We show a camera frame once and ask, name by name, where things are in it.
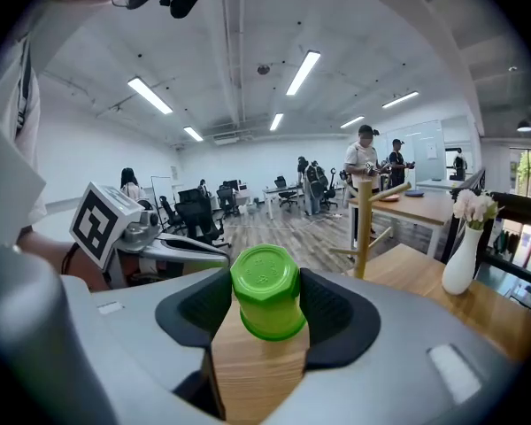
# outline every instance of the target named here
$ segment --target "ceiling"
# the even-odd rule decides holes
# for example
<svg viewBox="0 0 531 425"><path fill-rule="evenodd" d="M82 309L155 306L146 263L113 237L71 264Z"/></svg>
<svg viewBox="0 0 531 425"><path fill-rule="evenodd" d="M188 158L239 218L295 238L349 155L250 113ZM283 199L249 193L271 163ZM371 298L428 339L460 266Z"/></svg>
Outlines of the ceiling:
<svg viewBox="0 0 531 425"><path fill-rule="evenodd" d="M319 63L287 97L308 50L321 53ZM258 73L262 65L268 74ZM136 95L127 85L135 76L173 113ZM98 118L170 144L191 143L185 126L205 138L269 136L277 112L285 116L275 135L349 135L357 125L340 126L360 114L375 124L458 96L425 39L377 0L200 0L181 20L158 0L135 11L106 5L57 52L42 81ZM415 89L419 97L381 109Z"/></svg>
<svg viewBox="0 0 531 425"><path fill-rule="evenodd" d="M531 121L531 58L491 0L426 0L451 31L476 89L486 137L517 137ZM517 70L510 71L510 66Z"/></svg>

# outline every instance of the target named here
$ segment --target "tree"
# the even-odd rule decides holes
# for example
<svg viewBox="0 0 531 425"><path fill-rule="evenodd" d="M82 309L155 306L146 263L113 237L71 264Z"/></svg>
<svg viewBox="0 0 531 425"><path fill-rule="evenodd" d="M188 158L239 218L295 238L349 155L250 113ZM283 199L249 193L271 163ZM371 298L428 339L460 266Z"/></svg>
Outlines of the tree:
<svg viewBox="0 0 531 425"><path fill-rule="evenodd" d="M519 194L526 195L527 184L531 181L531 151L523 151L521 153L517 175L519 178Z"/></svg>

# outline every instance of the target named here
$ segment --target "white vase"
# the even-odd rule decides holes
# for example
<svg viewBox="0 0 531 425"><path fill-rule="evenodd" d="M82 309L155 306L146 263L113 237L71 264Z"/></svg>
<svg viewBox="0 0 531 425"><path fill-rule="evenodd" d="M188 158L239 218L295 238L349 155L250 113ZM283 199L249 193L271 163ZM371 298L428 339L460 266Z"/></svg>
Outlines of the white vase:
<svg viewBox="0 0 531 425"><path fill-rule="evenodd" d="M476 249L484 230L465 228L464 239L450 257L442 273L442 287L450 294L462 294L472 283L476 268Z"/></svg>

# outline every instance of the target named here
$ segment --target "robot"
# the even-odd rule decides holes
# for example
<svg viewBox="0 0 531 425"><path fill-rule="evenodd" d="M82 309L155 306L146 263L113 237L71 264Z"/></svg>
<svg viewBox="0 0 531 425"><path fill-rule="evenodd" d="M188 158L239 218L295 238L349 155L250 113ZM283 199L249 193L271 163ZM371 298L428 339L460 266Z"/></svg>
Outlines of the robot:
<svg viewBox="0 0 531 425"><path fill-rule="evenodd" d="M108 268L110 291L91 294L84 281L0 247L0 358L55 422L226 417L211 343L231 304L228 255L164 236L150 213L89 184L71 231ZM117 251L196 262L200 272L120 288ZM518 369L429 299L305 268L300 288L311 340L303 379L265 423L471 423Z"/></svg>

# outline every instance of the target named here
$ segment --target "green cup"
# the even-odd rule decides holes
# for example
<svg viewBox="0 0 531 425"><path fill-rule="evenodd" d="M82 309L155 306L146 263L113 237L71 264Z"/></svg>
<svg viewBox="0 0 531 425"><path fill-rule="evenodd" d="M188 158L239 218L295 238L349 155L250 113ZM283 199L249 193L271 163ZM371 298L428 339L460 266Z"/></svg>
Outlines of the green cup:
<svg viewBox="0 0 531 425"><path fill-rule="evenodd" d="M260 244L243 251L230 269L240 317L263 340L285 340L306 323L299 308L299 267L282 247Z"/></svg>

